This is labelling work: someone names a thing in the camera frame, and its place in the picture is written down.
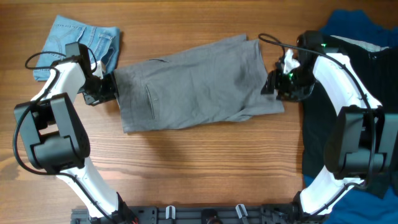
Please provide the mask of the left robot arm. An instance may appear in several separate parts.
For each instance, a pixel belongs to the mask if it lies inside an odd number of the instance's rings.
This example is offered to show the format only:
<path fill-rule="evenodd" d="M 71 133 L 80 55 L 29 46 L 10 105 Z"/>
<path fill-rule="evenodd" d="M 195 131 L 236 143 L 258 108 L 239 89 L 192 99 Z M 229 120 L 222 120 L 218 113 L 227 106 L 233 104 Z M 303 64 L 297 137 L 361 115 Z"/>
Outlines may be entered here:
<path fill-rule="evenodd" d="M 73 106 L 78 94 L 90 106 L 118 98 L 114 76 L 78 42 L 67 44 L 48 69 L 43 89 L 14 108 L 12 146 L 18 164 L 63 180 L 86 205 L 88 223 L 133 222 L 133 213 L 93 165 L 88 135 Z"/>

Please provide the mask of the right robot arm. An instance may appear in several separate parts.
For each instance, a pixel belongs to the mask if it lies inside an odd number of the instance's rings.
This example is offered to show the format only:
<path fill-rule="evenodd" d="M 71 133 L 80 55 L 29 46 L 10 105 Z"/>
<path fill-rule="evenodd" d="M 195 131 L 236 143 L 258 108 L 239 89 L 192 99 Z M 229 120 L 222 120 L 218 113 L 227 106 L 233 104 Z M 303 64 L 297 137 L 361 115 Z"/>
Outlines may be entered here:
<path fill-rule="evenodd" d="M 315 180 L 295 196 L 290 218 L 319 220 L 351 189 L 365 189 L 374 174 L 389 170 L 396 149 L 397 114 L 387 113 L 351 66 L 346 50 L 308 30 L 296 45 L 261 33 L 258 38 L 282 48 L 262 88 L 278 100 L 299 102 L 320 83 L 337 115 L 324 149 L 324 166 Z"/>

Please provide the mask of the grey cotton shorts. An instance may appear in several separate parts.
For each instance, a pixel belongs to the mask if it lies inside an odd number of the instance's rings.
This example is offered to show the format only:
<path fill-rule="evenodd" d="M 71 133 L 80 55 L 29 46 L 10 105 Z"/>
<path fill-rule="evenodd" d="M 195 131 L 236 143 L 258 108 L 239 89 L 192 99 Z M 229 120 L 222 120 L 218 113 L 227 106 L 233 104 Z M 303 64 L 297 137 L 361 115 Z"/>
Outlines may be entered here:
<path fill-rule="evenodd" d="M 284 112 L 259 41 L 241 34 L 114 71 L 124 132 L 182 129 Z"/>

